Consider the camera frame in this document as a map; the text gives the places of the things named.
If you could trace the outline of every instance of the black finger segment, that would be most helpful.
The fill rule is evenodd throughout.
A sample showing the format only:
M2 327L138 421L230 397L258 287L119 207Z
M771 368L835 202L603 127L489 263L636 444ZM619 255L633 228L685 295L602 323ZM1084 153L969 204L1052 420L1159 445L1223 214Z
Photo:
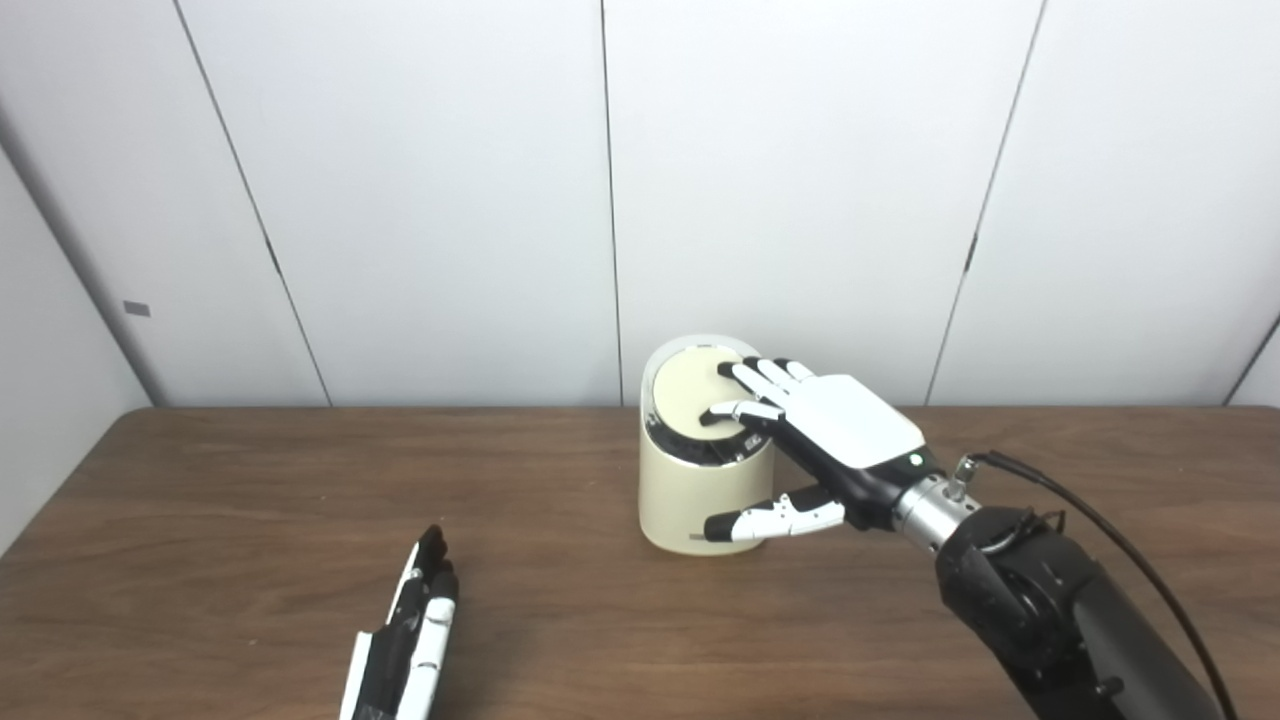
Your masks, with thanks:
M741 516L736 511L712 515L703 523L703 537L707 542L733 542L733 524Z
M799 512L817 510L831 502L831 493L822 486L809 486L797 491L788 491L787 497L791 500L791 506Z
M440 573L431 579L431 600L438 597L448 598L454 602L458 600L458 577L452 571Z
M431 525L417 541L417 556L413 559L413 566L422 570L422 575L431 577L445 561L444 555L448 551L449 546L444 542L444 530L439 525Z

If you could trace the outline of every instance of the white robotic hand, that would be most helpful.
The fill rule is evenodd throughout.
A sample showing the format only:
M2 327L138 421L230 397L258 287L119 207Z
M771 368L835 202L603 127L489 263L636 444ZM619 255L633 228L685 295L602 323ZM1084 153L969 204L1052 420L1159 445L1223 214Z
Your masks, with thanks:
M927 475L945 474L915 423L850 375L815 375L795 360L759 357L723 363L718 372L736 379L755 400L714 405L703 414L703 424L732 419L772 437L818 480L829 501L844 507L844 519L860 530L892 530L892 509L902 493ZM829 518L829 509L819 507L805 511L812 519ZM785 509L773 505L750 511ZM746 539L749 533L764 537L748 529L750 523L731 530L730 515L748 518L745 512L733 512L708 519L707 539ZM787 515L795 519L796 514ZM777 518L768 518L771 525L778 524ZM758 520L765 521L765 516ZM723 537L726 530L742 537Z

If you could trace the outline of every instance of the cable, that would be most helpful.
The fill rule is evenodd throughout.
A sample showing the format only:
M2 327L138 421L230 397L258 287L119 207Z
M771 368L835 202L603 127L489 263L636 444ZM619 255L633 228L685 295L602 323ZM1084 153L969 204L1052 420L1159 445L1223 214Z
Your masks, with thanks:
M1174 591L1165 584L1165 580L1160 578L1160 574L1157 574L1156 569L1151 566L1151 562L1148 562L1147 559L1138 552L1138 548L1129 542L1129 539L1125 538L1115 525L1107 521L1102 514L1091 507L1089 503L1084 502L1084 500L1082 500L1078 495L1020 460L1015 460L995 450L986 454L979 452L970 455L969 459L975 462L984 462L992 468L1000 468L1006 473L1018 475L1061 497L1070 503L1071 507L1075 507L1082 515L1092 520L1093 524L1097 525L1098 529L1116 544L1116 547L1124 551L1124 553L1129 556L1129 560L1133 560L1133 564L1137 565L1138 569L1142 570L1142 574L1147 577L1147 580L1151 582L1152 587L1156 588L1156 592L1160 593L1165 605L1167 605L1169 610L1174 614L1174 618L1178 619L1178 624L1181 625L1183 633L1187 634L1187 639L1190 641L1192 648L1196 650L1197 657L1199 657L1201 664L1204 666L1204 674L1208 675L1208 682L1213 687L1213 694L1217 697L1217 705L1222 710L1224 720L1239 720L1235 714L1235 703L1231 702L1231 696L1226 689L1226 682L1222 680L1222 674L1219 673L1217 664L1213 662L1213 657L1210 655L1208 647L1201 638L1196 625L1192 624L1192 619L1187 614L1187 610L1184 610L1183 605L1178 602L1178 597L1174 596Z

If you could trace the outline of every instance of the container lid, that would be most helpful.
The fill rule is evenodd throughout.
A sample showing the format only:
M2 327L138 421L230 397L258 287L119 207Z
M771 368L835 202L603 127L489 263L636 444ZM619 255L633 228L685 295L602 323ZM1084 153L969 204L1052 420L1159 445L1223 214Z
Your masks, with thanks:
M742 425L731 420L705 427L699 421L717 402L751 400L751 393L736 380L716 372L721 363L741 360L741 355L718 346L686 347L668 357L653 382L653 409L662 423L699 441L726 439L742 432Z

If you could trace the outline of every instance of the beige container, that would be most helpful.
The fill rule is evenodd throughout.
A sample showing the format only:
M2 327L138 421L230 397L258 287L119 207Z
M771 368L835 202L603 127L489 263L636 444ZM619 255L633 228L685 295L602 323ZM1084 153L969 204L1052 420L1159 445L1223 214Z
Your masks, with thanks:
M689 336L658 348L640 388L640 529L663 550L730 555L760 541L701 539L708 515L741 510L773 496L773 445L732 421L703 427L716 402L748 400L717 374L723 361L756 355L722 336Z

